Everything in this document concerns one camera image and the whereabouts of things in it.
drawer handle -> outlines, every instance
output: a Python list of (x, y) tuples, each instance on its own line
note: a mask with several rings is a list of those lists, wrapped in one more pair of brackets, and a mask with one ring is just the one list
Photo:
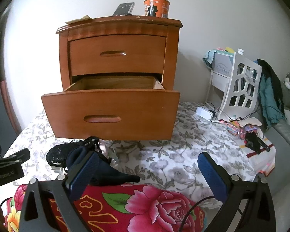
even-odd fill
[(116, 115), (87, 115), (84, 121), (88, 123), (117, 123), (121, 118)]
[(123, 56), (127, 55), (124, 51), (103, 51), (100, 53), (100, 56), (108, 57), (108, 56)]

red floral blanket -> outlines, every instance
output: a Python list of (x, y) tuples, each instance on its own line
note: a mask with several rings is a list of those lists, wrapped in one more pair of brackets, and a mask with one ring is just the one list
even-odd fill
[[(27, 185), (20, 185), (8, 200), (5, 225), (9, 232), (19, 232), (22, 202)], [(69, 231), (55, 200), (50, 199), (61, 231)], [(183, 217), (194, 203), (177, 192), (149, 185), (88, 186), (81, 199), (74, 202), (82, 218), (94, 232), (177, 232)], [(201, 232), (204, 211), (196, 207), (189, 215), (183, 232)]]

white wall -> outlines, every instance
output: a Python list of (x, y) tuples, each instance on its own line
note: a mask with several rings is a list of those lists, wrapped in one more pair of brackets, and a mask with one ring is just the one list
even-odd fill
[[(89, 15), (112, 15), (119, 3), (135, 2), (143, 15), (144, 0), (14, 0), (9, 12), (4, 63), (12, 104), (22, 128), (42, 109), (40, 96), (62, 90), (58, 27)], [(277, 0), (169, 0), (169, 18), (180, 30), (175, 89), (182, 101), (205, 97), (210, 72), (204, 53), (216, 47), (245, 50), (265, 59), (280, 79), (290, 72), (290, 19)]]

drawer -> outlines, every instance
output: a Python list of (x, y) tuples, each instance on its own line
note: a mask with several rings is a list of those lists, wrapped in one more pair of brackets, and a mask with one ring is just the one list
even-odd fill
[(213, 76), (212, 85), (226, 93), (228, 91), (230, 77), (227, 77), (215, 71), (211, 71), (211, 76)]
[(72, 76), (95, 73), (163, 73), (163, 36), (107, 35), (69, 42)]
[(41, 98), (56, 137), (157, 140), (171, 138), (179, 96), (151, 76), (94, 76)]

white power adapter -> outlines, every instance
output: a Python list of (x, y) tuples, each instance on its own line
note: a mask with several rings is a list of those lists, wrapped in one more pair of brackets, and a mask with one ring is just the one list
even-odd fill
[(195, 113), (208, 121), (211, 121), (214, 116), (214, 113), (204, 109), (203, 107), (198, 107)]

